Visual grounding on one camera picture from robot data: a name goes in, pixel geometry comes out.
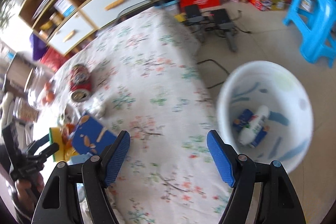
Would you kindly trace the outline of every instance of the blue gripper pad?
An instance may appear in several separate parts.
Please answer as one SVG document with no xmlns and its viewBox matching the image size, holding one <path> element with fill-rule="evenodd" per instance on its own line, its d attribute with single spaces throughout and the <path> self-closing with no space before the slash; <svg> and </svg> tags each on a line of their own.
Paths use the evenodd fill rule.
<svg viewBox="0 0 336 224">
<path fill-rule="evenodd" d="M 215 130 L 211 130 L 207 136 L 207 145 L 210 150 L 211 156 L 216 164 L 217 170 L 222 177 L 222 180 L 226 182 L 230 187 L 235 184 L 235 178 L 233 176 L 232 165 L 221 149 L 219 143 L 214 137 L 214 134 L 218 134 Z"/>
<path fill-rule="evenodd" d="M 123 164 L 129 145 L 131 142 L 131 137 L 128 132 L 125 133 L 125 136 L 122 138 L 120 144 L 118 145 L 115 153 L 111 157 L 110 162 L 107 165 L 105 185 L 109 186 L 111 183 L 115 182 L 117 179 L 118 173 L 120 171 L 121 165 Z"/>
</svg>

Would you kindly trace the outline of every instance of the green plant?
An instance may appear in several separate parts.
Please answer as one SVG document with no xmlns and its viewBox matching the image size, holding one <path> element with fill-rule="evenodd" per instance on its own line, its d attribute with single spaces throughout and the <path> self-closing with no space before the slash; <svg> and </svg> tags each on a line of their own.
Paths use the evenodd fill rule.
<svg viewBox="0 0 336 224">
<path fill-rule="evenodd" d="M 3 31 L 8 27 L 9 20 L 13 16 L 11 10 L 15 6 L 13 0 L 2 0 L 0 3 L 0 30 Z"/>
</svg>

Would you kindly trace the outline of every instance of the screw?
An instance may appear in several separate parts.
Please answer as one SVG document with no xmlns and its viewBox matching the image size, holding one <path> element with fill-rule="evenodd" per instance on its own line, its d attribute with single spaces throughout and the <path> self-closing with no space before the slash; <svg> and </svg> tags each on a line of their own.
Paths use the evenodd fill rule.
<svg viewBox="0 0 336 224">
<path fill-rule="evenodd" d="M 91 160 L 92 162 L 99 161 L 99 159 L 100 159 L 100 157 L 99 157 L 98 155 L 94 155 L 94 156 L 92 156 L 92 157 L 90 158 L 90 160 Z"/>
<path fill-rule="evenodd" d="M 280 167 L 280 166 L 281 166 L 281 162 L 278 161 L 278 160 L 275 160 L 275 161 L 273 162 L 273 165 L 274 165 L 275 167 Z"/>
<path fill-rule="evenodd" d="M 63 168 L 64 166 L 65 166 L 65 162 L 63 162 L 63 161 L 57 163 L 58 168 Z"/>
<path fill-rule="evenodd" d="M 240 155 L 238 156 L 238 159 L 239 159 L 240 161 L 247 161 L 247 156 L 244 155 L 244 154 L 240 154 Z"/>
</svg>

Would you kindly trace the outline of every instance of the hand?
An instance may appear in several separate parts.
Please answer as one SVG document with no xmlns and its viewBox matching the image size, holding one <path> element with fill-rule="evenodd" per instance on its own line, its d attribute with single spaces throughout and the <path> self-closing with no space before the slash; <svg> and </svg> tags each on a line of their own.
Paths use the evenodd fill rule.
<svg viewBox="0 0 336 224">
<path fill-rule="evenodd" d="M 26 189 L 30 189 L 32 184 L 30 181 L 25 179 L 19 179 L 15 182 L 15 187 L 17 190 L 17 197 L 19 199 L 20 204 L 28 211 L 33 213 L 35 210 L 34 202 L 31 197 L 28 195 Z M 44 188 L 43 177 L 41 173 L 37 176 L 37 190 L 41 193 Z"/>
</svg>

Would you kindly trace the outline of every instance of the white trash bin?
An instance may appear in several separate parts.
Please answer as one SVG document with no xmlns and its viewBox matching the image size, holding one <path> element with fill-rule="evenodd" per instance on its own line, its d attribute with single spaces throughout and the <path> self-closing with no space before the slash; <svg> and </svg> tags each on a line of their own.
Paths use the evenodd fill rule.
<svg viewBox="0 0 336 224">
<path fill-rule="evenodd" d="M 233 121 L 244 109 L 255 113 L 261 105 L 270 110 L 268 134 L 256 148 L 242 146 Z M 313 134 L 313 113 L 304 87 L 291 72 L 267 61 L 246 63 L 230 74 L 218 97 L 217 118 L 224 143 L 256 162 L 279 160 L 287 173 L 302 162 Z"/>
</svg>

